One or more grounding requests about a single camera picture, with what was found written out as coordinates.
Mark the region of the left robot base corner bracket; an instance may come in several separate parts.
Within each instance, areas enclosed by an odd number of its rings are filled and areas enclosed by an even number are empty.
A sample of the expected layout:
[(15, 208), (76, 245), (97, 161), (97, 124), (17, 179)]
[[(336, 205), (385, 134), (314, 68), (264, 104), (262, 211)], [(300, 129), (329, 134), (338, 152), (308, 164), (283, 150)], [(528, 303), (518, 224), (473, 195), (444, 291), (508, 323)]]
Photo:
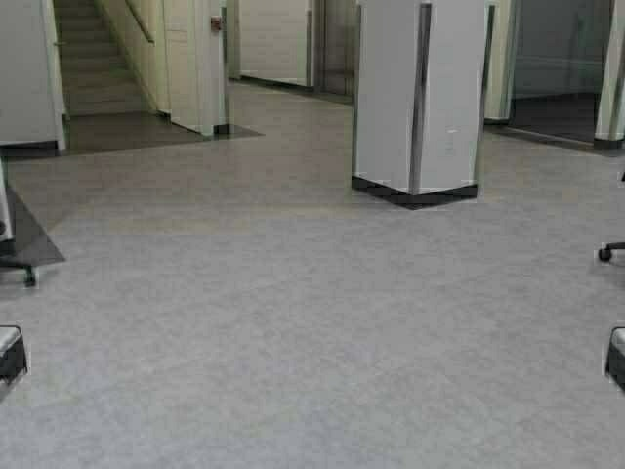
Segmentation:
[(1, 325), (1, 391), (8, 391), (28, 374), (28, 359), (21, 328), (14, 324)]

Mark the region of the right robot base corner bracket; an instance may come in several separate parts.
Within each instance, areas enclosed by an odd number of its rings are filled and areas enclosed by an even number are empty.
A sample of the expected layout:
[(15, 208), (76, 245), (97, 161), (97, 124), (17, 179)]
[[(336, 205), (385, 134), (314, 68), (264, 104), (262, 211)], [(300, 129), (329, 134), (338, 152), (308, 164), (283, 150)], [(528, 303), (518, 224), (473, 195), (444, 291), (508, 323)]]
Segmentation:
[(605, 374), (621, 389), (625, 387), (624, 376), (624, 327), (614, 327), (609, 336)]

